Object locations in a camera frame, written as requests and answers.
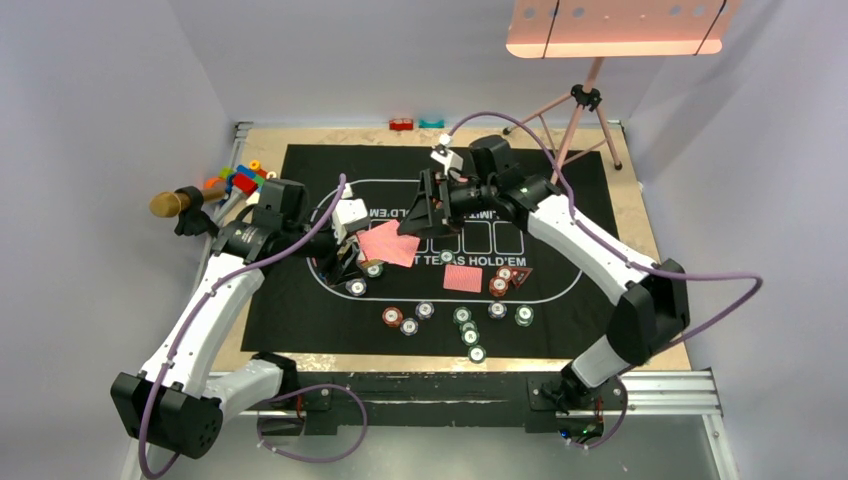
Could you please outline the red playing card box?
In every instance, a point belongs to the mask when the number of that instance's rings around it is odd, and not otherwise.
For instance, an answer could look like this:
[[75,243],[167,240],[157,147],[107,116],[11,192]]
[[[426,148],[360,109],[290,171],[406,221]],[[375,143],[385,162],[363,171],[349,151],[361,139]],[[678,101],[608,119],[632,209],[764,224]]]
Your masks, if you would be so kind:
[[337,252],[337,258],[343,272],[367,269],[366,256],[355,240],[343,244]]

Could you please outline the single blue poker chip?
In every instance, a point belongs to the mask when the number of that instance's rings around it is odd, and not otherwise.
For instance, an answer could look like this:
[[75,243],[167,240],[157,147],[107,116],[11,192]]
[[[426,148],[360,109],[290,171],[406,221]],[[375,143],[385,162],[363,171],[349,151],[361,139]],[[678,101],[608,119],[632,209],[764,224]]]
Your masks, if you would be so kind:
[[362,297],[367,293],[367,282],[362,278],[355,278],[345,283],[345,290],[353,297]]

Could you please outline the single green poker chip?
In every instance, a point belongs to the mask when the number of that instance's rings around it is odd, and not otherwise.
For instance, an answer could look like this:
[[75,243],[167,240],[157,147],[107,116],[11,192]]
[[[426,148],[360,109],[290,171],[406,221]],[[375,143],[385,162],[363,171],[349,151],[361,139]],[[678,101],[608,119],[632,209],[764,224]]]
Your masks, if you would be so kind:
[[375,264],[366,268],[365,273],[369,278],[378,278],[383,274],[384,265]]

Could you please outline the red backed card deck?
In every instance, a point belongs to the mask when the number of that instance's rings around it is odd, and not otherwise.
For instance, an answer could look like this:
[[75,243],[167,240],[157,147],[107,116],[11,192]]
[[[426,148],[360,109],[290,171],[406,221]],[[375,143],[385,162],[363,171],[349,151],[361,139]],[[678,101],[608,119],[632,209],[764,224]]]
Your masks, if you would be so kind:
[[419,250],[421,239],[400,234],[396,219],[381,223],[357,234],[361,251],[368,261],[381,261],[390,265],[411,268]]

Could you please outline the red poker chip stack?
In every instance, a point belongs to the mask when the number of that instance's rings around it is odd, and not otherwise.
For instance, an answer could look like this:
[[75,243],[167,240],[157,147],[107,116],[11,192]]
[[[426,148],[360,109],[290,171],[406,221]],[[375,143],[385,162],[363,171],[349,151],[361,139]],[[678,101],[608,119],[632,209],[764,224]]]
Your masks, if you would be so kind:
[[385,308],[381,318],[385,325],[392,328],[398,328],[405,319],[401,310],[393,306]]

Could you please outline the blue poker chip stack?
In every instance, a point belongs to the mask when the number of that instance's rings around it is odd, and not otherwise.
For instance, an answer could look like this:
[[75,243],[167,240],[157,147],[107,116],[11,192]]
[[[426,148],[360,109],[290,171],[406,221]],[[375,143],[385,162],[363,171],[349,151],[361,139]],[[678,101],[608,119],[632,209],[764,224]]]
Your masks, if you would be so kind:
[[435,306],[430,301],[419,302],[415,307],[415,316],[418,320],[428,320],[433,317]]

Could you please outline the small red chip stack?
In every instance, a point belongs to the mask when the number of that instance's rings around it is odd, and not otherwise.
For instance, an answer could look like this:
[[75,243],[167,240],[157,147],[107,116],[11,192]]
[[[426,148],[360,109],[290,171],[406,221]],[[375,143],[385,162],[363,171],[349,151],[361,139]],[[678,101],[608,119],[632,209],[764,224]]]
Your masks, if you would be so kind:
[[488,283],[489,293],[496,297],[503,297],[509,290],[509,281],[501,277],[493,277]]

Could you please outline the triangular all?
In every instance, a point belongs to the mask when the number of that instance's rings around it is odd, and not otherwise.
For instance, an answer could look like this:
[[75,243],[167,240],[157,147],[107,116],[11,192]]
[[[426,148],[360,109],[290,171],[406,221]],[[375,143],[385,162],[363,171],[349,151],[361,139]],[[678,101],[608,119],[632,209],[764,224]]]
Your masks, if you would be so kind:
[[511,283],[515,288],[519,288],[532,273],[533,269],[528,267],[512,268]]

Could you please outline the small green chip stack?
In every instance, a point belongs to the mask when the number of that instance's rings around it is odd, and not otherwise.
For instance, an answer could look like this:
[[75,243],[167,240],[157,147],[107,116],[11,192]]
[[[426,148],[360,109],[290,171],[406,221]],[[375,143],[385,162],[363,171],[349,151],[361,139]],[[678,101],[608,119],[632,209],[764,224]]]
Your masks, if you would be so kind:
[[514,319],[517,325],[529,327],[535,317],[534,309],[529,305],[519,305],[515,310]]

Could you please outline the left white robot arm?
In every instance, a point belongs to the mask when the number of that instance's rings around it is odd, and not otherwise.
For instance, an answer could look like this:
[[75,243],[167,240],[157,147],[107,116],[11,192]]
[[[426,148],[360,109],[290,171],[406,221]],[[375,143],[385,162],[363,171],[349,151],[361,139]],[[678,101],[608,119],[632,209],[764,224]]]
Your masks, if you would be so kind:
[[309,219],[307,188],[271,179],[259,200],[232,221],[215,227],[199,286],[162,345],[135,374],[121,373],[110,396],[138,462],[148,478],[152,453],[198,459],[209,452],[229,420],[256,405],[306,412],[310,400],[331,384],[302,386],[295,360],[271,352],[254,354],[240,369],[211,377],[215,357],[237,316],[276,263],[310,259],[331,286],[356,271],[353,233],[370,221],[362,199],[345,177],[320,217]]

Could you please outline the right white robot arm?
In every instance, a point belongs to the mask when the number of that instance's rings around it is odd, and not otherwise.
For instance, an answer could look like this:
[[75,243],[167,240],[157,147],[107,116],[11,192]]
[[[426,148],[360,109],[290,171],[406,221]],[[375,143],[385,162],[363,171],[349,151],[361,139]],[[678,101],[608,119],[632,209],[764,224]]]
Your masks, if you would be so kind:
[[421,172],[399,233],[419,238],[460,231],[472,214],[493,211],[548,245],[586,274],[614,310],[606,332],[561,371],[559,392],[576,407],[629,367],[645,364],[690,324],[683,268],[630,250],[576,208],[573,197],[539,174],[526,172],[507,140],[490,135],[470,147],[473,172],[441,135],[431,157],[442,166]]

